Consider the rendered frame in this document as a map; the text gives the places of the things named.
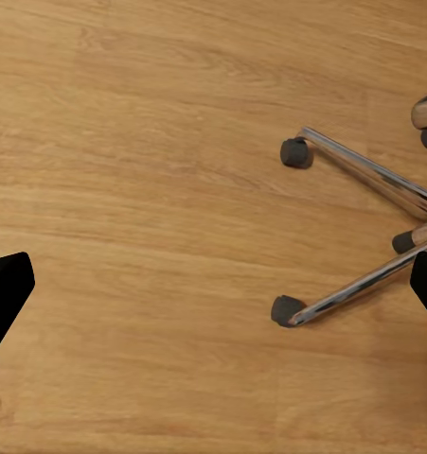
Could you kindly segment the swivel chair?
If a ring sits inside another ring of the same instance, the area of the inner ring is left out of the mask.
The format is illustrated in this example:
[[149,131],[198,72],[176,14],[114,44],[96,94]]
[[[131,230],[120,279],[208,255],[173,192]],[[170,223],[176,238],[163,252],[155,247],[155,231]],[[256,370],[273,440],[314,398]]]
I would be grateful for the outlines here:
[[[413,106],[412,125],[415,129],[422,131],[421,141],[427,147],[427,96]],[[280,157],[283,165],[302,166],[306,162],[308,146],[304,140],[309,140],[346,164],[353,166],[427,213],[426,189],[311,128],[303,127],[294,139],[289,138],[282,144]],[[302,309],[300,301],[294,298],[284,295],[281,295],[281,298],[277,297],[271,311],[272,321],[286,328],[306,323],[396,271],[413,264],[418,252],[427,252],[427,223],[421,224],[409,232],[394,236],[390,241],[392,241],[394,250],[400,253],[399,256],[304,309]]]

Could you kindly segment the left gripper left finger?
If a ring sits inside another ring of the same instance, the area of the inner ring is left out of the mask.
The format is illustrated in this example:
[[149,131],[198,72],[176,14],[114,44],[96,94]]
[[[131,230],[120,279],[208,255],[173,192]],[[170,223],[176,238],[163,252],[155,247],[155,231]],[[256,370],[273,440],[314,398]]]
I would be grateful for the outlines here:
[[35,277],[27,252],[0,258],[0,343],[34,288]]

